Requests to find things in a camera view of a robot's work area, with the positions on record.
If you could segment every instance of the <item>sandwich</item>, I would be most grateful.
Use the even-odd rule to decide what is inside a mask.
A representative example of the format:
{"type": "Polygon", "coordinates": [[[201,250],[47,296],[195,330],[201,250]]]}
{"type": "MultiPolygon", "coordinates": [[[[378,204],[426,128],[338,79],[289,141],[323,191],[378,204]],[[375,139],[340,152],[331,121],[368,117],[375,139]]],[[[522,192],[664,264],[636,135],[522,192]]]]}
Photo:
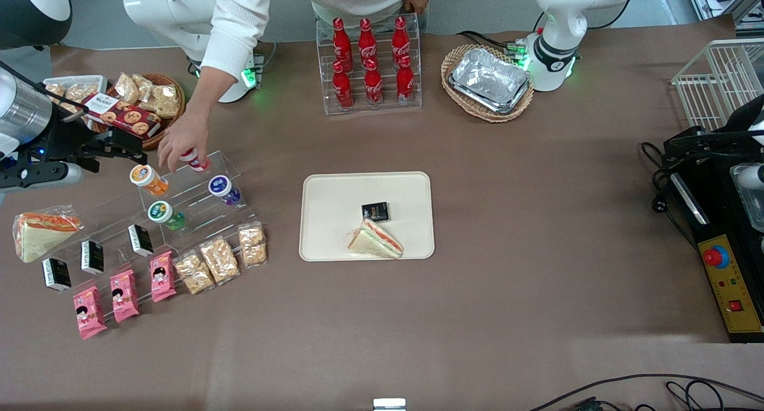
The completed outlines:
{"type": "Polygon", "coordinates": [[[353,234],[353,240],[347,246],[347,250],[371,254],[382,259],[398,259],[403,254],[401,244],[368,218],[363,219],[360,228],[353,234]]]}
{"type": "Polygon", "coordinates": [[[21,261],[34,262],[48,251],[76,234],[79,218],[25,212],[16,222],[16,255],[21,261]]]}

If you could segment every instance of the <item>small black box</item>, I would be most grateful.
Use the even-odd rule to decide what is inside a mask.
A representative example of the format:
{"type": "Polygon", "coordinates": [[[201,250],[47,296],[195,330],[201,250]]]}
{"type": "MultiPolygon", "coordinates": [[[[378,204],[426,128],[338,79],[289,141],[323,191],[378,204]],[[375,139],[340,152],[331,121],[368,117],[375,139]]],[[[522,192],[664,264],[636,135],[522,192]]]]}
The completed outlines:
{"type": "Polygon", "coordinates": [[[45,286],[48,289],[62,292],[72,286],[66,262],[52,257],[45,259],[43,261],[43,273],[45,274],[45,286]]]}
{"type": "Polygon", "coordinates": [[[387,202],[361,205],[361,212],[363,212],[363,218],[368,218],[371,221],[390,220],[390,214],[387,213],[387,202]]]}
{"type": "Polygon", "coordinates": [[[96,242],[82,242],[81,270],[93,275],[103,273],[103,247],[96,242]]]}
{"type": "Polygon", "coordinates": [[[128,227],[128,234],[130,234],[130,245],[132,246],[134,253],[143,257],[149,257],[153,254],[151,237],[145,228],[142,228],[137,224],[132,224],[128,227]]]}

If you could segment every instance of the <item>wicker basket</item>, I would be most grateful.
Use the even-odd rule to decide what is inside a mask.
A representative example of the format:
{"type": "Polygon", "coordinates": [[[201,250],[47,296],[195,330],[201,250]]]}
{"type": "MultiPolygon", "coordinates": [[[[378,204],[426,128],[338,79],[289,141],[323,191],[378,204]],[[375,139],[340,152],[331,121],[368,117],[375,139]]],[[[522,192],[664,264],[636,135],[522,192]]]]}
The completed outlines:
{"type": "MultiPolygon", "coordinates": [[[[152,82],[155,85],[174,85],[175,90],[178,94],[178,99],[180,99],[180,107],[178,109],[178,114],[175,115],[174,118],[169,119],[162,119],[162,126],[158,133],[155,134],[155,136],[151,137],[148,140],[144,141],[144,151],[148,150],[156,150],[157,147],[159,147],[159,142],[164,138],[164,131],[167,130],[170,126],[172,126],[173,123],[175,123],[175,120],[178,120],[178,118],[183,114],[183,112],[186,111],[186,94],[183,93],[183,88],[180,87],[178,82],[176,82],[173,79],[170,79],[170,77],[163,76],[162,74],[143,74],[143,76],[150,82],[152,82]]],[[[114,86],[109,88],[109,91],[107,91],[106,95],[117,97],[117,90],[114,89],[114,86]]],[[[93,122],[93,131],[96,132],[106,132],[107,126],[103,125],[102,123],[95,123],[93,122]]]]}
{"type": "Polygon", "coordinates": [[[459,104],[464,111],[469,113],[470,115],[475,116],[476,118],[481,118],[485,121],[489,121],[491,123],[504,123],[507,121],[512,120],[513,118],[516,118],[520,115],[520,113],[523,112],[528,107],[528,104],[530,104],[531,99],[533,99],[533,86],[528,88],[528,90],[524,93],[523,98],[521,98],[517,105],[514,107],[512,112],[508,115],[499,115],[497,113],[492,112],[487,107],[483,106],[482,104],[477,103],[477,101],[474,101],[473,99],[469,98],[469,96],[466,96],[456,90],[454,90],[453,87],[451,87],[450,84],[448,84],[448,75],[451,74],[451,71],[456,68],[456,65],[458,65],[462,58],[464,58],[464,55],[469,50],[472,49],[486,49],[489,52],[491,52],[494,57],[500,58],[500,60],[505,60],[507,62],[510,62],[510,58],[507,57],[502,52],[499,52],[498,50],[486,47],[486,46],[478,46],[478,44],[467,44],[461,47],[458,47],[456,49],[451,50],[448,55],[446,55],[445,59],[443,60],[442,65],[440,66],[440,82],[443,85],[443,88],[445,89],[446,93],[448,93],[448,96],[451,97],[457,104],[459,104]]]}

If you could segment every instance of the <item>yellow control panel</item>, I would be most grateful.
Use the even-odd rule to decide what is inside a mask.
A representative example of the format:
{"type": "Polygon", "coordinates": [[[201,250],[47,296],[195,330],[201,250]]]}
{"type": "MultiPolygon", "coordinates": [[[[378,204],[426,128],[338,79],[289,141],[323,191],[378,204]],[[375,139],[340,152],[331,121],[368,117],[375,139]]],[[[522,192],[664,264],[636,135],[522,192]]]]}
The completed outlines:
{"type": "Polygon", "coordinates": [[[711,288],[729,333],[762,332],[753,302],[740,276],[735,256],[726,235],[698,244],[711,288]]]}

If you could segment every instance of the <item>green light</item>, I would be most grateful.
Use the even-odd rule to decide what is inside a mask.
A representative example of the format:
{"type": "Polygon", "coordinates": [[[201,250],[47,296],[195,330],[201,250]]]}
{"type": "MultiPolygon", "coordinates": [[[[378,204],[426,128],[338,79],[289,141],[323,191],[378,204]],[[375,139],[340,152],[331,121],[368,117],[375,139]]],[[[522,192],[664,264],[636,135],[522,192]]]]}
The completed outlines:
{"type": "Polygon", "coordinates": [[[247,85],[248,88],[257,85],[257,75],[254,72],[254,68],[247,68],[242,71],[241,77],[244,79],[244,84],[247,85]]]}
{"type": "Polygon", "coordinates": [[[567,79],[567,77],[570,77],[570,76],[571,76],[571,74],[573,74],[573,64],[574,64],[574,63],[575,63],[575,57],[573,57],[573,58],[571,59],[571,66],[570,66],[570,68],[568,68],[568,73],[567,73],[567,74],[565,74],[565,79],[567,79]]]}

